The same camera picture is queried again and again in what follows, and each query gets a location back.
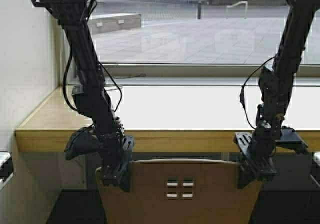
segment desk surface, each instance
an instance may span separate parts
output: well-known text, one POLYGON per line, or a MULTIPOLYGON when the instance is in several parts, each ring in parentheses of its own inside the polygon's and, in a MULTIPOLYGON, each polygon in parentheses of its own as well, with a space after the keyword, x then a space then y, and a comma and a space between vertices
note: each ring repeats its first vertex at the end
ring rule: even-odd
MULTIPOLYGON (((116 114, 126 134, 135 137, 137 152, 238 152, 232 142, 234 132, 250 131, 239 92, 240 88, 233 86, 125 86, 116 114)), ((310 151, 320 149, 318 113, 311 108, 319 103, 320 96, 310 94, 319 92, 320 87, 295 87, 286 115, 285 124, 298 130, 310 151)), ((109 94, 116 104, 119 94, 109 94)), ((247 87, 245 94, 254 123, 260 91, 247 87)), ((62 152, 71 134, 90 124, 89 119, 69 109, 62 89, 57 88, 16 129, 18 148, 62 152)))

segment wooden chair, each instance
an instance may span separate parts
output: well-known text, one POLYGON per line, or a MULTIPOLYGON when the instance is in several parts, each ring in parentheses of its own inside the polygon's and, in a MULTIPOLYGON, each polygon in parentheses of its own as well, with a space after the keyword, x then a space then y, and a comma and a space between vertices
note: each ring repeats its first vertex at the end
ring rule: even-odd
POLYGON ((131 162, 131 191, 96 181, 108 224, 248 224, 261 189, 237 189, 238 163, 203 159, 131 162))

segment glass window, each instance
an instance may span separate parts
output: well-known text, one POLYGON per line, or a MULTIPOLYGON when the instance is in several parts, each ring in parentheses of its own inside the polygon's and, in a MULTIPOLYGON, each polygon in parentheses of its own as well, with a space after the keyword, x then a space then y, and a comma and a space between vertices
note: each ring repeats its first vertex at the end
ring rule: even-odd
MULTIPOLYGON (((275 55, 289 13, 285 0, 97 2, 93 16, 99 20, 89 22, 92 39, 100 61, 119 75, 247 75, 275 55), (227 10, 240 1, 248 9, 240 4, 227 10)), ((313 67, 311 75, 320 65, 318 15, 300 67, 313 67)))

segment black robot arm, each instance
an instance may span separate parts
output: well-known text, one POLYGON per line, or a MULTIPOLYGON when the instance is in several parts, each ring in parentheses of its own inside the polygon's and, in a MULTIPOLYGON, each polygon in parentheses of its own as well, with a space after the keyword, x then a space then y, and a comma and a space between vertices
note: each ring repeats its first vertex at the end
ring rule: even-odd
POLYGON ((320 0, 286 1, 290 10, 278 53, 272 65, 263 66, 258 81, 263 103, 258 105, 256 128, 252 134, 235 134, 234 142, 241 151, 239 188, 254 179, 272 180, 277 171, 271 157, 277 146, 307 153, 307 145, 295 130, 281 125, 320 0))
POLYGON ((98 152, 102 158, 104 184, 129 191, 127 166, 134 139, 125 136, 104 88, 103 65, 98 61, 87 22, 96 0, 32 0, 32 3, 35 7, 46 8, 65 31, 81 83, 73 87, 75 108, 71 107, 93 121, 92 126, 71 136, 65 149, 66 159, 98 152))

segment black cable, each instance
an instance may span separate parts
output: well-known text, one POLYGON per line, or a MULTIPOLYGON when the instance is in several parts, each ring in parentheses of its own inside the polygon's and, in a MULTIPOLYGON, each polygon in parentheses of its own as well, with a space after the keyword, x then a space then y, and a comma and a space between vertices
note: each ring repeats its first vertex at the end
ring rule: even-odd
POLYGON ((72 51, 71 51, 71 47, 70 47, 70 53, 69 53, 69 58, 68 58, 68 63, 65 67, 65 73, 63 75, 63 81, 62 81, 62 92, 63 92, 63 96, 65 98, 66 103, 68 104, 68 106, 74 110, 74 111, 78 111, 75 107, 72 106, 72 104, 69 102, 68 96, 67 96, 67 92, 66 92, 66 83, 67 83, 67 75, 68 75, 68 71, 69 71, 69 67, 71 64, 71 60, 72 60, 72 51))
POLYGON ((138 75, 133 75, 133 76, 124 76, 124 77, 115 77, 116 80, 119 79, 132 79, 132 78, 136 78, 136 77, 145 77, 147 76, 146 74, 138 74, 138 75))
POLYGON ((254 126, 250 123, 249 121, 249 118, 248 118, 248 114, 247 114, 247 110, 246 110, 246 103, 245 103, 245 86, 246 86, 246 83, 248 82, 248 80, 252 77, 252 75, 254 75, 255 72, 257 72, 262 66, 264 66, 266 63, 268 63, 270 60, 274 59, 276 57, 273 56, 271 58, 269 58, 268 60, 266 60, 262 65, 260 65, 258 68, 256 68, 249 76, 248 78, 245 80, 244 84, 241 86, 241 92, 240 92, 240 103, 242 104, 242 107, 245 111, 245 117, 246 117, 246 120, 248 122, 248 124, 251 126, 252 129, 255 129, 254 126))
POLYGON ((117 111, 117 109, 118 109, 118 107, 119 107, 119 104, 120 104, 120 102, 121 102, 121 100, 122 100, 122 96, 123 96, 122 90, 121 90, 121 88, 118 86, 118 84, 115 82, 115 80, 113 79, 113 77, 112 77, 112 75, 109 73, 109 71, 104 67, 104 65, 103 65, 100 61, 98 61, 98 63, 103 67, 103 69, 104 69, 104 70, 106 71, 106 73, 108 74, 109 78, 112 80, 112 82, 114 83, 114 85, 117 87, 117 89, 118 89, 119 92, 120 92, 120 99, 119 99, 118 104, 116 105, 116 108, 115 108, 115 110, 114 110, 114 111, 117 111))

